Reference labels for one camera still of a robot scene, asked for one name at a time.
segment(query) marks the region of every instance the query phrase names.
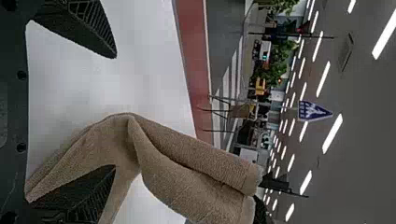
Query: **white table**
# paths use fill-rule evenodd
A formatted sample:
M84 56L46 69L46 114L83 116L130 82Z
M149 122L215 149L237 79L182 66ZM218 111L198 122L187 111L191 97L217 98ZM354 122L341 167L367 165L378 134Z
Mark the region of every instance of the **white table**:
M171 0L103 0L117 60L102 58L31 22L30 175L73 132L135 112L195 136ZM184 223L144 187L131 186L117 224Z

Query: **floor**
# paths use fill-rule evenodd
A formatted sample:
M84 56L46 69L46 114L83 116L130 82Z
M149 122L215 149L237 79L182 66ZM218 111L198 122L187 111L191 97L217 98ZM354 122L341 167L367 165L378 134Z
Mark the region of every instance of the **floor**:
M390 36L378 59L374 58L372 51L396 3L358 0L350 14L347 12L349 4L350 1L316 0L313 7L313 15L318 12L316 33L323 31L325 35L337 38L322 39L314 63L312 59L318 40L307 39L293 71L297 78L287 98L291 99L296 93L296 99L300 99L306 83L302 98L330 109L334 117L308 124L300 141L304 124L296 122L294 129L290 130L290 123L296 115L292 110L282 114L283 123L288 120L289 125L284 128L285 133L277 135L282 146L276 149L279 152L276 152L277 164L274 167L280 167L279 175L288 173L291 186L297 192L307 174L312 172L312 179L304 192L310 196L309 199L285 194L279 196L275 192L266 196L273 217L285 221L290 211L289 223L292 224L394 222L391 203L396 200L396 182L392 178L396 156L392 137L396 124L396 106L393 103L396 35ZM339 58L346 50L349 33L354 41L353 51L345 70L341 71ZM298 78L303 58L306 63L301 78ZM331 65L329 73L317 97L328 62ZM325 139L340 115L343 123L324 153ZM284 146L287 146L287 151L281 160ZM293 155L295 161L288 172Z
M210 55L210 68L211 68L211 89L212 94L219 97L230 97L243 99L245 94L244 88L248 83L247 74L252 73L252 61L251 61L251 50L250 46L253 45L253 41L250 36L248 36L248 31L251 30L251 23L255 23L259 19L258 9L252 7L252 1L246 1L245 4L236 3L235 1L227 1L223 3L228 9L223 9L227 12L232 12L233 14L228 15L228 17L233 16L232 20L227 21L224 24L233 23L233 28L239 30L240 33L237 35L231 31L227 30L227 27L231 26L224 25L225 28L221 26L216 27L218 21L211 22L210 19L214 18L209 16L209 12L212 10L212 14L215 13L219 7L213 7L207 9L208 14L208 36L209 36L209 55ZM218 39L220 35L227 36L224 39ZM235 105L234 101L227 101L232 105ZM227 104L219 102L217 100L212 101L212 109L223 110L229 109ZM220 113L222 116L227 117L227 113ZM220 116L212 116L213 130L227 130L235 131L238 126L238 119L223 119ZM232 147L234 134L233 133L213 133L213 145L217 148L224 150L230 150Z
M172 1L102 3L119 50L116 60L102 58L34 22L27 27L28 176L73 133L114 113L135 112L195 136ZM115 224L184 221L155 199L139 177Z

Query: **signboard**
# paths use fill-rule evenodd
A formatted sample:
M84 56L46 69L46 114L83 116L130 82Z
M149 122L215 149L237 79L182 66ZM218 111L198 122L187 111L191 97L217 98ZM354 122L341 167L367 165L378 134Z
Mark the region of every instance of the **signboard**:
M298 104L299 121L318 121L321 119L329 119L332 115L332 111L308 101L300 101Z

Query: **potted plant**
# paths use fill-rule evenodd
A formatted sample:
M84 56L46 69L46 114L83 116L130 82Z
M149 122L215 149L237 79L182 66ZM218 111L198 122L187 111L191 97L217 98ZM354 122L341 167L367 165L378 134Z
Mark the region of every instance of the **potted plant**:
M268 6L275 13L285 12L286 15L290 15L298 2L299 0L254 0L254 3L258 3L260 6Z

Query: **fluorescent light strip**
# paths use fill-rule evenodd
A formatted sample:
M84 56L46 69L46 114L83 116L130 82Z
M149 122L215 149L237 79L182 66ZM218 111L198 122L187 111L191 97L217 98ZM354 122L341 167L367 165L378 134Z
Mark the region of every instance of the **fluorescent light strip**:
M296 78L296 72L293 73L293 78L291 79L290 87L293 88L294 79Z
M290 161L289 161L289 165L288 165L288 172L290 172L290 170L291 170L291 167L293 167L293 164L294 164L294 160L295 160L295 158L296 158L296 156L295 156L295 154L293 154L293 155L291 156L291 159L290 159Z
M298 59L301 59L301 55L303 53L304 44L305 44L305 40L303 39L303 41L301 42L301 45L300 45L300 51L298 52Z
M312 171L309 171L308 174L305 177L305 180L303 182L303 184L300 187L300 194L303 195L306 191L306 188L309 185L309 182L311 182L312 179Z
M283 159L285 158L286 150L288 150L288 146L284 146L284 147L283 147L282 156L280 157L280 159L281 159L282 161L283 161Z
M286 128L288 127L288 121L286 120L286 122L285 122L285 126L283 126L283 133L285 133L286 132Z
M309 10L309 14L308 14L308 20L309 21L311 21L312 12L314 11L314 6L315 6L315 0L312 0L311 9Z
M285 111L286 111L286 108L289 106L289 98L288 99L286 99L286 104L285 104Z
M271 202L271 197L268 196L267 202L265 204L268 205L268 204L270 204L270 202Z
M288 222L290 220L291 215L293 215L293 212L294 212L294 203L290 206L288 212L286 213L286 216L285 216L286 222Z
M311 26L311 34L313 34L315 32L315 27L317 26L318 16L319 16L319 11L317 11L315 13L314 22L312 23L312 26Z
M273 169L276 167L276 159L274 160L274 163L273 163Z
M299 36L298 36L298 39L297 39L297 42L296 42L297 44L300 44L301 36L302 36L302 35L299 35Z
M347 8L347 13L349 13L349 14L352 13L353 8L355 7L355 4L356 4L356 0L350 0L349 7Z
M298 79L300 79L301 76L303 75L304 66L305 66L305 58L303 58L303 62L301 63L300 73L298 74Z
M382 53L382 50L387 45L395 28L396 28L396 9L393 11L393 14L390 17L387 26L385 27L384 31L382 32L382 35L379 37L378 42L376 42L375 47L373 49L372 54L376 60L379 58L379 55Z
M277 206L277 199L275 199L274 204L273 204L273 211L276 210L276 206Z
M303 138L304 138L304 135L305 135L305 132L306 132L306 128L308 127L308 122L306 121L305 123L304 123L304 126L303 126L303 128L301 129L301 132L300 132L300 142L303 142Z
M296 98L296 92L294 92L293 96L291 97L290 108L293 107L295 98Z
M332 144L332 140L334 140L334 137L337 135L338 130L340 130L343 121L344 121L343 115L342 114L338 115L338 118L335 120L335 123L329 132L329 135L327 136L326 140L323 143L323 147L322 147L323 154L326 154L327 150L329 150L329 147Z
M280 171L280 166L277 167L276 173L275 173L275 179L279 176L279 171Z
M282 130L282 126L283 126L283 120L280 121L279 131Z
M296 119L293 119L293 121L291 122L291 125L290 125L289 136L291 136L291 134L293 133L295 123L296 123Z
M282 143L279 143L279 147L277 148L277 153L280 152L280 148L282 147Z
M286 94L288 94L290 88L290 81L288 81L288 86L286 87Z
M321 32L320 32L320 35L319 35L318 42L317 42L317 46L315 47L314 56L312 56L312 63L314 63L315 60L317 59L318 51L319 51L319 47L320 47L320 44L321 44L321 40L322 40L322 38L323 38L323 35L324 35L324 34L323 34L323 31L321 31Z
M305 91L306 91L306 86L307 86L307 84L306 84L306 82L305 82L304 85L303 85L303 90L301 91L300 101L302 101L302 100L304 99Z
M291 71L294 70L294 65L296 64L297 56L294 56L293 63L291 64Z
M317 98L320 96L320 92L321 92L321 90L323 88L324 81L326 81L327 75L329 74L330 66L331 66L330 62L327 62L326 67L324 68L324 71L323 71L323 74L322 74L322 78L321 78L321 80L319 82L319 85L318 85Z

